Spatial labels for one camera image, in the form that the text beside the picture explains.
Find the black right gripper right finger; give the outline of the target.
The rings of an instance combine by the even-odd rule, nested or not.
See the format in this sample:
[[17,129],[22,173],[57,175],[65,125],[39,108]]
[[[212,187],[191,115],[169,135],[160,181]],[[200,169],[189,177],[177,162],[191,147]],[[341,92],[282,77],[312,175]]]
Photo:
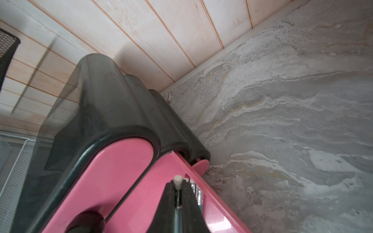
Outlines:
[[181,189],[183,233],[210,233],[189,182],[183,180]]

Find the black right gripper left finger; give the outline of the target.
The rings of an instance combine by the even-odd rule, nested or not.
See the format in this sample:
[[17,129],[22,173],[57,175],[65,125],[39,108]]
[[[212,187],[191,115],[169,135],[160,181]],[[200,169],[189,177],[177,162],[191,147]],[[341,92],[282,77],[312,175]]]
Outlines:
[[175,212],[175,188],[171,181],[165,185],[159,205],[147,233],[173,233]]

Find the green pencil bundle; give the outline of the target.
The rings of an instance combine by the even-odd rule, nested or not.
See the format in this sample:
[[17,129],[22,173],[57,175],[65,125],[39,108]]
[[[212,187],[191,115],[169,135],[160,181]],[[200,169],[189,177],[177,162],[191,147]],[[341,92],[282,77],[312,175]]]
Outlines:
[[175,208],[174,208],[174,233],[182,232],[182,183],[183,177],[181,175],[176,175],[173,179],[174,183],[174,197],[175,197]]

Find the black drawer cabinet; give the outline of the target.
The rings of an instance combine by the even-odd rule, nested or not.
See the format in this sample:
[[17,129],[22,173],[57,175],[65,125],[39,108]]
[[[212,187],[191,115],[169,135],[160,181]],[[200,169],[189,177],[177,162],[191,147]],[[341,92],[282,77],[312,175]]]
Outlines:
[[137,139],[150,146],[150,158],[124,150],[120,171],[129,186],[103,209],[110,217],[150,168],[175,151],[191,165],[210,152],[159,92],[134,75],[123,75],[108,56],[83,57],[44,120],[31,156],[12,233],[40,233],[83,173],[104,149]]

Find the pink bottom drawer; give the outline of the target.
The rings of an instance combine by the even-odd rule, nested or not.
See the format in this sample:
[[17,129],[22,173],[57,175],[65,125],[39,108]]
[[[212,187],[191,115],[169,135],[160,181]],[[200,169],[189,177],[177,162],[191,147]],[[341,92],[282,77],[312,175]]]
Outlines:
[[196,159],[192,168],[200,175],[203,176],[209,167],[209,161],[207,159]]

